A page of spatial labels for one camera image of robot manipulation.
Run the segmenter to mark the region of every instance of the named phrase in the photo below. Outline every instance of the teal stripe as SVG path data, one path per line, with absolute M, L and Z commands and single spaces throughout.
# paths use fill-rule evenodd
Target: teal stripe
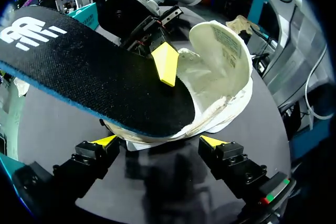
M 250 9 L 247 19 L 253 22 L 254 24 L 259 23 L 259 18 L 260 18 L 261 11 L 264 6 L 264 1 L 266 0 L 253 0 L 252 2 L 251 9 Z

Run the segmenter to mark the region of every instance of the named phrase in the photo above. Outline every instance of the screw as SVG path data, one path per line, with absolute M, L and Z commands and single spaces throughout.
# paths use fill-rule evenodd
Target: screw
M 275 211 L 274 211 L 273 214 L 275 214 L 275 216 L 278 217 L 278 218 L 281 217 L 281 215 L 280 215 L 278 212 L 275 212 Z
M 250 180 L 253 178 L 252 174 L 251 173 L 245 173 L 245 177 Z

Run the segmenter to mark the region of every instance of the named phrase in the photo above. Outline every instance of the black bolt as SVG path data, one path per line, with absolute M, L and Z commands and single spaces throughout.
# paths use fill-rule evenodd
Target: black bolt
M 250 180 L 253 178 L 252 174 L 251 173 L 245 173 L 245 177 Z

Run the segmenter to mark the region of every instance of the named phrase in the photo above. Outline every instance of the printed label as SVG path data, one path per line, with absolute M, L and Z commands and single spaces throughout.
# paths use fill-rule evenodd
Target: printed label
M 215 38 L 218 42 L 222 43 L 224 46 L 229 48 L 235 55 L 241 58 L 241 45 L 230 38 L 224 31 L 218 29 L 217 27 L 212 26 Z
M 230 63 L 231 67 L 236 68 L 236 62 L 237 62 L 236 57 L 233 54 L 228 53 L 224 47 L 222 47 L 222 52 L 223 57 L 226 58 L 226 60 Z

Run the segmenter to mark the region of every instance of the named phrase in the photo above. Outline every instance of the white fabric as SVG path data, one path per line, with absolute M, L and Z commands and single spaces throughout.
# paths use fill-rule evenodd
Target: white fabric
M 230 28 L 203 22 L 190 31 L 195 52 L 179 50 L 177 77 L 188 88 L 195 106 L 195 119 L 169 137 L 148 137 L 106 122 L 117 136 L 140 150 L 209 131 L 218 132 L 240 114 L 252 96 L 252 60 L 244 41 Z
M 15 78 L 14 79 L 14 84 L 17 87 L 18 90 L 18 95 L 19 97 L 22 97 L 23 95 L 25 95 L 28 92 L 29 89 L 29 83 L 19 79 L 19 78 Z

